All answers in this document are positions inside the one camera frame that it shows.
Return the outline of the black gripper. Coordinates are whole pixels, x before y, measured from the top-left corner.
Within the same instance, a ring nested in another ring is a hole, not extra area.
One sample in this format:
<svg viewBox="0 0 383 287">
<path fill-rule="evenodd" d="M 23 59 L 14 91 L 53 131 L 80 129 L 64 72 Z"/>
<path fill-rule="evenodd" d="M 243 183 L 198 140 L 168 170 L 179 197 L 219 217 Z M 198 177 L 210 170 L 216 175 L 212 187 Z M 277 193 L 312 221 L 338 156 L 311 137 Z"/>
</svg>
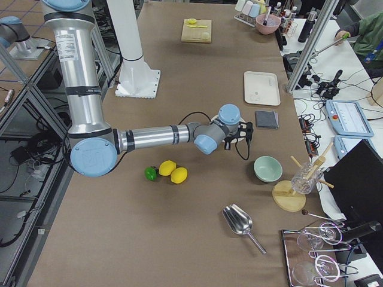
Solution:
<svg viewBox="0 0 383 287">
<path fill-rule="evenodd" d="M 250 147 L 253 139 L 253 123 L 240 121 L 236 133 L 228 135 L 224 139 L 224 149 L 230 150 L 231 143 L 237 142 L 239 139 L 245 139 L 247 146 Z"/>
</svg>

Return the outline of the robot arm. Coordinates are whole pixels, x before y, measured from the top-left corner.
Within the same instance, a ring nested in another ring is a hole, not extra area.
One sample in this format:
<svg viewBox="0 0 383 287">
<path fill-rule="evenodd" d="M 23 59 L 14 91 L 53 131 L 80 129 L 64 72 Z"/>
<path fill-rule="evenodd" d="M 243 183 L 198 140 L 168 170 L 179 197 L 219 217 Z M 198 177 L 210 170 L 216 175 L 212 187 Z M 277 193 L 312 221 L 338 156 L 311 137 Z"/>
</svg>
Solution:
<svg viewBox="0 0 383 287">
<path fill-rule="evenodd" d="M 122 66 L 116 94 L 154 98 L 160 71 L 145 62 L 132 1 L 109 1 Z M 204 154 L 239 138 L 251 142 L 253 125 L 228 103 L 208 124 L 188 123 L 135 130 L 112 128 L 104 119 L 92 32 L 96 20 L 90 1 L 43 1 L 44 21 L 55 35 L 72 125 L 68 130 L 73 169 L 88 177 L 113 171 L 128 152 L 193 142 Z"/>
</svg>

